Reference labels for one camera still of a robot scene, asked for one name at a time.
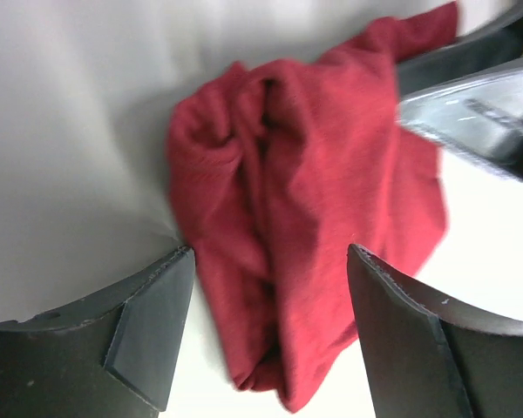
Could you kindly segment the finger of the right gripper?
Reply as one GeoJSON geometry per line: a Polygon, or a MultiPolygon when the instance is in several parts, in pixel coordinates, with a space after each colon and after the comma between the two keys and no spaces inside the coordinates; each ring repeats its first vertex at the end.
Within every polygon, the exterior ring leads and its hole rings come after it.
{"type": "Polygon", "coordinates": [[[503,178],[523,182],[523,57],[455,76],[418,60],[397,68],[398,121],[503,178]]]}
{"type": "Polygon", "coordinates": [[[512,61],[523,53],[523,1],[455,43],[397,66],[401,96],[512,61]]]}

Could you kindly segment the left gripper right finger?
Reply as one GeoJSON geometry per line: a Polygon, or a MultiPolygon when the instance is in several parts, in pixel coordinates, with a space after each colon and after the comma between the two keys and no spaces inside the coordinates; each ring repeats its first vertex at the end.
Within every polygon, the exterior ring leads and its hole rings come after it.
{"type": "Polygon", "coordinates": [[[350,297],[378,417],[523,417],[523,321],[399,272],[359,245],[350,297]]]}

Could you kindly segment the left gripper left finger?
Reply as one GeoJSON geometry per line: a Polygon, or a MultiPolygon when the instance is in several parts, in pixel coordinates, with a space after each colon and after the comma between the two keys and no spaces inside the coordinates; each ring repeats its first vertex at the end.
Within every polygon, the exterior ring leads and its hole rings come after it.
{"type": "Polygon", "coordinates": [[[188,246],[25,322],[0,323],[0,417],[156,417],[194,284],[188,246]]]}

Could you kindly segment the dark red t-shirt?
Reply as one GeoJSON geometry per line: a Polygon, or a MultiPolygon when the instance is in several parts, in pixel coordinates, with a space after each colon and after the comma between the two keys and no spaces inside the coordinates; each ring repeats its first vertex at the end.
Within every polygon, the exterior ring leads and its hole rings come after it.
{"type": "Polygon", "coordinates": [[[357,339],[351,244],[414,274],[446,230],[438,148],[397,121],[398,63],[458,5],[381,17],[315,62],[232,64],[174,109],[169,197],[241,391],[305,407],[357,339]]]}

